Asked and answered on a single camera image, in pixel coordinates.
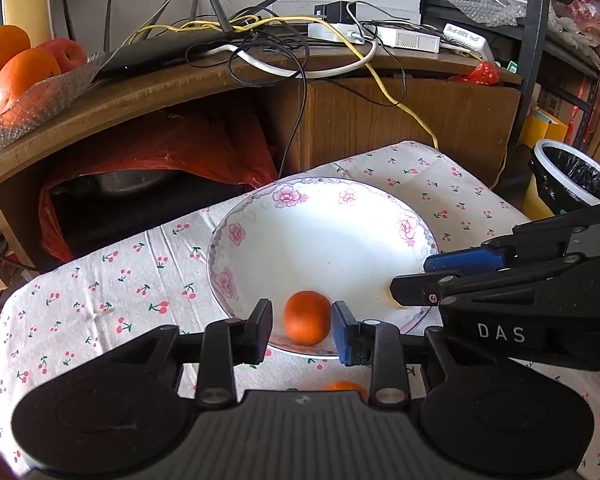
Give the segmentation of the black metal shelf rack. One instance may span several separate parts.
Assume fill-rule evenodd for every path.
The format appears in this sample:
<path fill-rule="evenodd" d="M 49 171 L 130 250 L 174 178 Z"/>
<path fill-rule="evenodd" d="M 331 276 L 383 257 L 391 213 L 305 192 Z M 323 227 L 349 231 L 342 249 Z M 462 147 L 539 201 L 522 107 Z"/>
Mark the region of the black metal shelf rack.
<path fill-rule="evenodd" d="M 519 140 L 524 118 L 526 118 L 531 104 L 534 85 L 540 79 L 539 73 L 544 55 L 571 66 L 591 81 L 588 95 L 584 99 L 580 99 L 554 84 L 550 86 L 550 92 L 555 93 L 555 96 L 569 102 L 583 113 L 580 126 L 576 130 L 577 142 L 581 142 L 583 139 L 595 101 L 600 93 L 600 66 L 588 62 L 582 54 L 577 54 L 576 50 L 566 46 L 554 32 L 548 30 L 549 8 L 550 0 L 528 0 L 526 15 L 518 21 L 516 26 L 489 27 L 481 25 L 471 18 L 466 18 L 466 16 L 461 16 L 460 10 L 453 9 L 449 3 L 444 3 L 442 0 L 422 0 L 422 16 L 424 18 L 434 18 L 438 21 L 449 20 L 479 34 L 490 32 L 490 34 L 519 42 L 517 75 L 521 78 L 520 101 L 512 133 L 509 136 L 508 143 L 510 145 L 515 145 Z"/>

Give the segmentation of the small mandarin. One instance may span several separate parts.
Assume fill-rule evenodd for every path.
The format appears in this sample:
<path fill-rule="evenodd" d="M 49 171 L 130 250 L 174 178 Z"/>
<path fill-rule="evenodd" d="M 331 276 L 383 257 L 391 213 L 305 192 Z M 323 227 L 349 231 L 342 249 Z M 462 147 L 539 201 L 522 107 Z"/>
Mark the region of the small mandarin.
<path fill-rule="evenodd" d="M 336 380 L 323 388 L 324 391 L 356 391 L 364 402 L 368 401 L 367 390 L 357 382 L 350 380 Z"/>

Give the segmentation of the yellow trash bin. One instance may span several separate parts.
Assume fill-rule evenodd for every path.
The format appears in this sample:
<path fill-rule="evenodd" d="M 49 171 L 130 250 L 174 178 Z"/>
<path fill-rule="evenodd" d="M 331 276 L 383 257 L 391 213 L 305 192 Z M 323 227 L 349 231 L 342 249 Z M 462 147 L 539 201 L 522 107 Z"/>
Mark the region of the yellow trash bin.
<path fill-rule="evenodd" d="M 529 160 L 532 177 L 521 211 L 530 220 L 600 204 L 600 164 L 562 142 L 539 140 Z"/>

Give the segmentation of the white network box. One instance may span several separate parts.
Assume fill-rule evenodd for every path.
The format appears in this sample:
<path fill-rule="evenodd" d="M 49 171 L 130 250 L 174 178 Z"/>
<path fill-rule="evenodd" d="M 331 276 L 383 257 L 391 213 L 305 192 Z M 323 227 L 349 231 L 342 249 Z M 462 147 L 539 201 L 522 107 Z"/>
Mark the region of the white network box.
<path fill-rule="evenodd" d="M 480 55 L 480 58 L 482 58 L 483 61 L 495 63 L 490 44 L 483 36 L 452 23 L 446 23 L 444 25 L 443 36 L 446 40 L 452 42 L 452 44 L 456 44 L 459 47 L 466 48 L 471 50 L 471 52 Z"/>

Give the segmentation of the glass fruit dish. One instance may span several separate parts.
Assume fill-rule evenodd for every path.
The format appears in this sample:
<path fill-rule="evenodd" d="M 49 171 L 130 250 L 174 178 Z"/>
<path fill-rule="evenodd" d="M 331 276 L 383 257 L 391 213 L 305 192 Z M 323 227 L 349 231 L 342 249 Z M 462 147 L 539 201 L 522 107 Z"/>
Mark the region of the glass fruit dish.
<path fill-rule="evenodd" d="M 38 82 L 0 115 L 0 151 L 57 116 L 91 87 L 105 53 L 94 54 L 81 67 Z"/>

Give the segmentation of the red apple in dish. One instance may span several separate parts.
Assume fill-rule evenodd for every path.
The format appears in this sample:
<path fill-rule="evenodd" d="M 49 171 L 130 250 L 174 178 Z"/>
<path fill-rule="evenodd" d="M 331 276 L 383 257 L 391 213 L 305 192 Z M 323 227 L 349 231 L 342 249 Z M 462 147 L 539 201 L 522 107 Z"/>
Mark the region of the red apple in dish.
<path fill-rule="evenodd" d="M 76 41 L 68 38 L 57 38 L 41 44 L 41 48 L 50 52 L 61 73 L 65 74 L 87 63 L 87 54 Z"/>

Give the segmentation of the wooden tv cabinet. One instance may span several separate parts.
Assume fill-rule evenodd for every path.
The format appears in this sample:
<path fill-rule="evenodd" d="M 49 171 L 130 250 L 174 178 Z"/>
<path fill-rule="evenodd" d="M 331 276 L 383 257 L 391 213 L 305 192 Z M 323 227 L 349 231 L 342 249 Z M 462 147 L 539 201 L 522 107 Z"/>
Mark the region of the wooden tv cabinet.
<path fill-rule="evenodd" d="M 96 84 L 65 110 L 0 152 L 0 228 L 22 263 L 68 260 L 42 237 L 45 185 L 89 164 L 135 152 L 205 154 L 211 175 L 244 185 L 298 174 L 403 141 L 435 145 L 484 183 L 500 170 L 517 116 L 515 79 L 471 84 L 459 56 L 378 56 L 374 72 L 340 84 L 286 81 L 253 89 L 234 72 L 187 65 Z"/>

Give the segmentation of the white floral ceramic bowl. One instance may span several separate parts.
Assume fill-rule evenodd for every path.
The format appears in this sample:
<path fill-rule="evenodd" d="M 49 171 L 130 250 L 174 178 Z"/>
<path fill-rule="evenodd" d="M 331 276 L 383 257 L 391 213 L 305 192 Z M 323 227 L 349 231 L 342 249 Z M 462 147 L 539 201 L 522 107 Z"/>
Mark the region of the white floral ceramic bowl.
<path fill-rule="evenodd" d="M 209 283 L 231 318 L 271 301 L 276 350 L 336 358 L 332 337 L 313 346 L 294 342 L 284 309 L 296 292 L 344 301 L 360 321 L 379 320 L 408 333 L 426 315 L 422 300 L 403 307 L 391 281 L 419 274 L 436 254 L 434 234 L 419 214 L 390 193 L 339 178 L 293 178 L 241 200 L 215 228 L 208 249 Z"/>

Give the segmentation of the small red plastic bag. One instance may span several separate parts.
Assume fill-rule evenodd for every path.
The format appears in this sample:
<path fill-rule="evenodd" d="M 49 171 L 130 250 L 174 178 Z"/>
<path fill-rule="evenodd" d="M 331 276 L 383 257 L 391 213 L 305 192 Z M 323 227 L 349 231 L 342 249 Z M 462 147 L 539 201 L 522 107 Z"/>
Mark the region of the small red plastic bag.
<path fill-rule="evenodd" d="M 451 80 L 468 82 L 468 84 L 484 84 L 485 86 L 492 86 L 492 84 L 498 84 L 501 81 L 501 78 L 498 66 L 490 62 L 481 61 L 469 74 L 455 75 L 451 77 Z"/>

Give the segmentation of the mandarin orange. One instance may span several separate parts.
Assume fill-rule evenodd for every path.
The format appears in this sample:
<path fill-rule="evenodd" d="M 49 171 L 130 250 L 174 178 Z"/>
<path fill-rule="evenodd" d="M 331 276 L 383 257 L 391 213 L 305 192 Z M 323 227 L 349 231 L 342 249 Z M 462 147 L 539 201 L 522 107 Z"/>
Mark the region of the mandarin orange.
<path fill-rule="evenodd" d="M 286 335 L 296 344 L 319 344 L 330 332 L 330 302 L 313 290 L 296 292 L 285 304 L 283 324 Z"/>

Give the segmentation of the white power strip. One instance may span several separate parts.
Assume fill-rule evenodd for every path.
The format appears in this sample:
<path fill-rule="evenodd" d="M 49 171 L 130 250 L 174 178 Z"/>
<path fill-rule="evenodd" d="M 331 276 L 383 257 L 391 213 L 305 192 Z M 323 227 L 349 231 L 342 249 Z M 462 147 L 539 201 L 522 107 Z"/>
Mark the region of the white power strip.
<path fill-rule="evenodd" d="M 341 36 L 350 41 L 351 44 L 364 44 L 366 40 L 373 41 L 378 39 L 385 47 L 402 50 L 414 50 L 419 52 L 437 54 L 440 51 L 440 38 L 417 29 L 389 26 L 373 25 L 370 30 L 365 29 L 361 32 L 355 24 L 332 24 L 328 28 L 325 24 L 310 23 L 308 25 L 308 35 L 312 39 L 338 42 L 341 39 L 334 33 L 334 30 Z"/>

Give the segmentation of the front large orange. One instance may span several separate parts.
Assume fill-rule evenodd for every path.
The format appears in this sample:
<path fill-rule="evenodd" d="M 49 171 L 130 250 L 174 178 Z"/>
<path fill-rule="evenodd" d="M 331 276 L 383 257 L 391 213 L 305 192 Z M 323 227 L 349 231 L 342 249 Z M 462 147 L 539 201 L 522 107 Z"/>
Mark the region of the front large orange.
<path fill-rule="evenodd" d="M 34 48 L 18 53 L 0 71 L 0 115 L 32 86 L 60 74 L 60 67 L 50 51 Z"/>

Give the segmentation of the black wifi router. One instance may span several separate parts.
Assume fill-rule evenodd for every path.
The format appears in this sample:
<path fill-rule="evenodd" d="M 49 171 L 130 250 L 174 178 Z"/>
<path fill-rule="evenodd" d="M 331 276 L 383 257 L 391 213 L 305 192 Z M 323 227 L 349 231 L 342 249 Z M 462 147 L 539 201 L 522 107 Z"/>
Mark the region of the black wifi router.
<path fill-rule="evenodd" d="M 96 54 L 86 63 L 85 67 L 93 73 L 92 79 L 129 77 L 158 70 L 185 61 L 187 52 L 204 52 L 244 36 L 238 26 L 230 22 L 220 0 L 209 2 L 218 24 L 183 24 L 162 36 L 125 40 L 114 52 Z"/>

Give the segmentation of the black power adapter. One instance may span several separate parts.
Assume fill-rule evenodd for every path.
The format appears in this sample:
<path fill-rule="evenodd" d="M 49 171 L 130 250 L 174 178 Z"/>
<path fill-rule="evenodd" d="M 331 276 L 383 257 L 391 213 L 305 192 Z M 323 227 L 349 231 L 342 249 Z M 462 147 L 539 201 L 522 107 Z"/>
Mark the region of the black power adapter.
<path fill-rule="evenodd" d="M 332 24 L 351 24 L 356 21 L 356 3 L 338 0 L 320 3 L 313 8 L 314 15 Z"/>

